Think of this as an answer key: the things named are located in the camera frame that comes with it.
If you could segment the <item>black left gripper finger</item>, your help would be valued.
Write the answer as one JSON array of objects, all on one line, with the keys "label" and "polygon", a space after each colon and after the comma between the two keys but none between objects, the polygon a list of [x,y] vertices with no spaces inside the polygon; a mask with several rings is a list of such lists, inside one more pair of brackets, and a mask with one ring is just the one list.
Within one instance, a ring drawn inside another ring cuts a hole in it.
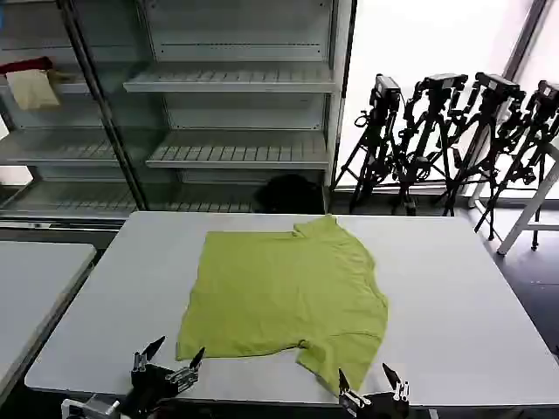
[{"label": "black left gripper finger", "polygon": [[135,352],[133,361],[134,372],[144,372],[146,370],[148,363],[158,352],[165,339],[166,337],[162,336],[161,338],[150,342],[141,352]]},{"label": "black left gripper finger", "polygon": [[202,347],[187,367],[183,367],[173,374],[167,374],[165,381],[176,391],[185,391],[198,380],[198,371],[204,357],[205,347]]}]

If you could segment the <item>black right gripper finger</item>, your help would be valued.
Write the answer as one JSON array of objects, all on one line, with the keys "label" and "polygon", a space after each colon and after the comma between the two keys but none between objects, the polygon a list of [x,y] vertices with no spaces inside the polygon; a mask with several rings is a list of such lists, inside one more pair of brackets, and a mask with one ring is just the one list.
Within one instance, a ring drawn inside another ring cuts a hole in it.
[{"label": "black right gripper finger", "polygon": [[389,381],[389,384],[393,390],[393,400],[394,401],[408,401],[410,393],[409,382],[403,381],[397,372],[391,369],[385,363],[382,364],[384,374]]},{"label": "black right gripper finger", "polygon": [[338,401],[346,410],[360,410],[364,407],[365,402],[362,398],[355,393],[349,386],[349,382],[343,373],[343,371],[338,369],[339,375],[339,395]]}]

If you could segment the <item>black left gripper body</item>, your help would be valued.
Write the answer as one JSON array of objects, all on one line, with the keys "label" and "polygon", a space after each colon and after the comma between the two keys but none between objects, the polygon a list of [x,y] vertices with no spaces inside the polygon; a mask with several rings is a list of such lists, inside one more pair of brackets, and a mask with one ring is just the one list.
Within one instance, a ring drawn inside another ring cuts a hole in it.
[{"label": "black left gripper body", "polygon": [[176,391],[166,381],[173,374],[165,367],[148,364],[144,372],[132,372],[132,389],[121,401],[119,412],[129,418],[147,418],[162,404],[183,391]]}]

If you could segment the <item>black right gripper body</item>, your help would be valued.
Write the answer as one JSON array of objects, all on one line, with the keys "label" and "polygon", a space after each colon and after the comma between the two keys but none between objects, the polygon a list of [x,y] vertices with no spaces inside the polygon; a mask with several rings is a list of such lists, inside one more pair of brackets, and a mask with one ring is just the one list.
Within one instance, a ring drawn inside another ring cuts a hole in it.
[{"label": "black right gripper body", "polygon": [[404,419],[410,413],[408,392],[352,396],[356,399],[357,419]]}]

